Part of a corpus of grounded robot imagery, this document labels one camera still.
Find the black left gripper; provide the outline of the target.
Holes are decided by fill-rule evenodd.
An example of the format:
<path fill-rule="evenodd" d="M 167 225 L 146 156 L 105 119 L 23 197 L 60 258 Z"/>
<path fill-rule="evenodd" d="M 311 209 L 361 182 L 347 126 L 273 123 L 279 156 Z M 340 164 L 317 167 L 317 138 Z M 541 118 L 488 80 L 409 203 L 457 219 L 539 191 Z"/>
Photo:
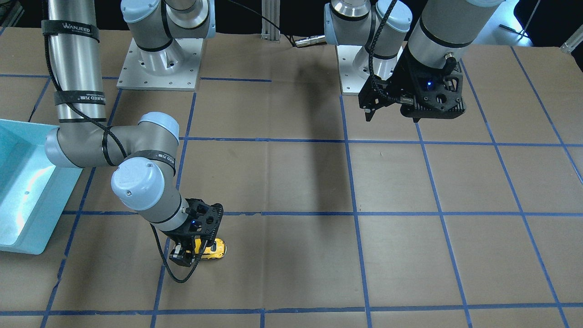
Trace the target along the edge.
<path fill-rule="evenodd" d="M 400 104 L 400 114 L 415 123 L 422 118 L 452 120 L 466 111 L 462 97 L 464 77 L 458 60 L 446 54 L 444 64 L 431 68 L 416 60 L 408 46 L 400 56 L 392 76 L 381 80 L 369 77 L 358 94 L 366 121 L 376 110 Z"/>

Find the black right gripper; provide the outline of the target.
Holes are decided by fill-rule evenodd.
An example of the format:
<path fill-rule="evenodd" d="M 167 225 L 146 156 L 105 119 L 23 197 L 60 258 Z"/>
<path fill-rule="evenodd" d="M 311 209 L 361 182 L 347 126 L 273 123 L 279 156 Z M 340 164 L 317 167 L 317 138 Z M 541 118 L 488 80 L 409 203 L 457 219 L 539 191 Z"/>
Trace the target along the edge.
<path fill-rule="evenodd" d="M 196 255 L 213 256 L 216 252 L 214 241 L 224 214 L 220 203 L 206 204 L 201 199 L 186 199 L 181 207 L 181 225 L 165 235 L 175 241 L 169 252 L 169 259 L 178 266 L 191 267 Z"/>

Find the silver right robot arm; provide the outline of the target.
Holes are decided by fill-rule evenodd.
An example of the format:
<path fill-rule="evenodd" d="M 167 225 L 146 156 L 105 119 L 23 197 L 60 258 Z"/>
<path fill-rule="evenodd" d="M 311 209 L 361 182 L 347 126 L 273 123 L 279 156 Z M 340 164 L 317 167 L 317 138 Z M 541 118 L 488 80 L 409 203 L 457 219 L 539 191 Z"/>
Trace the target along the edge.
<path fill-rule="evenodd" d="M 195 266 L 211 247 L 221 204 L 186 199 L 175 184 L 179 123 L 162 112 L 135 125 L 108 126 L 95 4 L 43 0 L 41 29 L 60 124 L 46 135 L 46 156 L 58 167 L 114 167 L 113 193 L 175 244 L 168 257 Z"/>

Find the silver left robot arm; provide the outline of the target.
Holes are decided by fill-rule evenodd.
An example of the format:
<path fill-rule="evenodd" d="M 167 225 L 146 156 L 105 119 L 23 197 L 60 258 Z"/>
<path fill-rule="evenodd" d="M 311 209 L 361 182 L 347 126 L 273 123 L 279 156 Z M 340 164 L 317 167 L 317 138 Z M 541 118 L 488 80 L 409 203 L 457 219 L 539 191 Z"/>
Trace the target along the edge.
<path fill-rule="evenodd" d="M 359 107 L 371 121 L 380 108 L 400 104 L 400 114 L 452 120 L 465 113 L 460 60 L 499 0 L 429 0 L 414 21 L 399 0 L 332 0 L 323 9 L 328 44 L 362 46 L 367 80 Z"/>

